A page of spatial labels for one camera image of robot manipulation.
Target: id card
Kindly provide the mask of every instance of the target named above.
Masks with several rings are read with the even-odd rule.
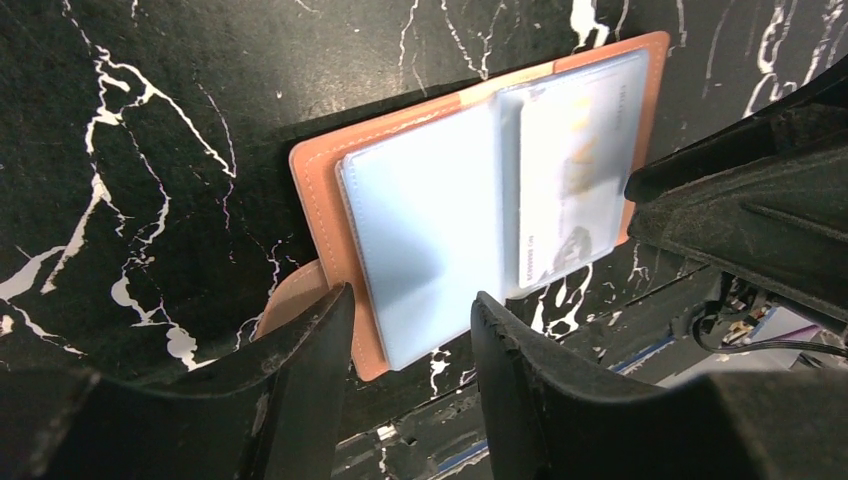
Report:
[[[632,52],[529,89],[520,122],[519,287],[614,248],[648,61]]]

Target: open wallet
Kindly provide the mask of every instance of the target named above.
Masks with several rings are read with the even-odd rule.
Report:
[[[274,293],[258,334],[329,286],[356,297],[365,381],[627,239],[669,37],[656,32],[506,74],[298,144],[290,166],[319,259]]]

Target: black table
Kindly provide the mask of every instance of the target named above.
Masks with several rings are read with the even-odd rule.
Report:
[[[844,2],[800,3],[0,2],[0,368],[143,384],[248,342],[316,256],[287,164],[300,139],[665,30],[657,159],[846,53]],[[694,268],[631,242],[510,308],[559,338]],[[375,382],[351,373],[342,438],[472,377],[467,336]]]

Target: black marble surface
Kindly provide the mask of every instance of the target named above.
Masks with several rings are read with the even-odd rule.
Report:
[[[0,368],[147,383],[250,341],[315,250],[298,140],[498,72],[665,30],[649,159],[846,53],[839,0],[0,1]],[[639,246],[510,307],[555,338],[695,268]],[[342,435],[473,377],[467,336],[371,383]]]

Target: black plastic part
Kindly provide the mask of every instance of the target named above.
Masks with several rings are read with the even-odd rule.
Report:
[[[171,385],[2,373],[0,478],[330,478],[352,334],[346,285]]]
[[[845,373],[711,374],[665,391],[571,354],[486,293],[471,337],[495,480],[844,478]]]
[[[631,176],[629,233],[848,322],[848,59]]]

